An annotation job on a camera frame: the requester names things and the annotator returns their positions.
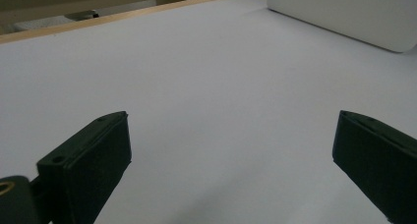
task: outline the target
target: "white surface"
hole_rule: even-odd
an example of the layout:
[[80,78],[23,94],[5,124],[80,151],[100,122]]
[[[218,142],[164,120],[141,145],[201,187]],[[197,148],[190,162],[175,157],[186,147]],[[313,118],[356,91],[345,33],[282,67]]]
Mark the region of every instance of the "white surface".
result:
[[268,0],[268,6],[392,51],[417,44],[417,0]]
[[338,112],[417,136],[416,48],[390,53],[267,0],[3,44],[0,59],[0,177],[32,179],[96,117],[130,114],[133,162],[96,223],[387,223],[332,162]]

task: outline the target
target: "wooden table edge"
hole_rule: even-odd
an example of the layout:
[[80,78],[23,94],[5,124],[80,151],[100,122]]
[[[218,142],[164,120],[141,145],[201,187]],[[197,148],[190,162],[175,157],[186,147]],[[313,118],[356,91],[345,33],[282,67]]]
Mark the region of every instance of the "wooden table edge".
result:
[[69,23],[65,25],[3,34],[3,35],[0,35],[0,44],[23,40],[23,39],[34,38],[34,37],[40,37],[40,36],[45,36],[45,35],[50,35],[50,34],[56,34],[56,33],[74,30],[78,28],[98,26],[98,25],[111,23],[111,22],[124,20],[124,19],[129,19],[129,18],[133,18],[137,16],[148,15],[148,14],[152,14],[152,13],[156,13],[160,11],[171,10],[171,9],[176,9],[176,8],[195,5],[195,4],[202,4],[202,3],[209,2],[209,1],[215,1],[215,0],[186,0],[186,1],[176,2],[176,3],[170,3],[170,4],[160,5],[160,6],[144,8],[144,9],[136,10],[136,11],[130,11],[126,13],[120,13],[116,15],[104,16],[104,17],[91,19],[91,20],[73,22],[73,23]]

